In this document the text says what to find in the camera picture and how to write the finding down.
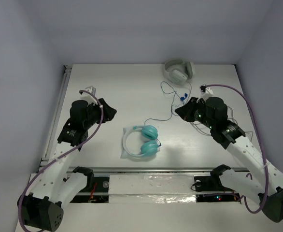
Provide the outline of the teal cat-ear headphones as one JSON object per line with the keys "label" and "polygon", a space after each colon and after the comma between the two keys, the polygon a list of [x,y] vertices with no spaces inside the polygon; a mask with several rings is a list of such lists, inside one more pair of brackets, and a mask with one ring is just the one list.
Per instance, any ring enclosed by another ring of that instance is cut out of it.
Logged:
{"label": "teal cat-ear headphones", "polygon": [[151,125],[123,128],[121,159],[148,159],[155,157],[162,146],[158,130]]}

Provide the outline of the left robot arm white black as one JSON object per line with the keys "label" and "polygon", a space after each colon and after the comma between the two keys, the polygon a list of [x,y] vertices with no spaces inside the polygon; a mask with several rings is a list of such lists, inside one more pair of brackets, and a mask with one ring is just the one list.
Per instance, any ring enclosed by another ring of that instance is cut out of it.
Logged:
{"label": "left robot arm white black", "polygon": [[18,199],[18,219],[24,231],[30,226],[41,232],[55,232],[63,220],[64,208],[76,194],[93,188],[93,170],[78,166],[71,175],[67,171],[82,146],[93,137],[88,130],[111,121],[116,113],[103,98],[71,104],[70,117],[57,139],[54,154]]}

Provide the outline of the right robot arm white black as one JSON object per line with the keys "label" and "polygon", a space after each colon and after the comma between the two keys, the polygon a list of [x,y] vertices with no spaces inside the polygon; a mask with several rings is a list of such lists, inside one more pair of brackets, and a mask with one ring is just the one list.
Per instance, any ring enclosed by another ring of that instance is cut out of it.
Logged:
{"label": "right robot arm white black", "polygon": [[252,180],[236,173],[226,165],[211,171],[210,185],[238,191],[258,204],[273,222],[283,220],[283,173],[251,143],[245,132],[227,116],[228,106],[221,98],[200,100],[192,97],[175,113],[186,122],[198,121],[210,129],[211,137],[240,161],[253,176]]}

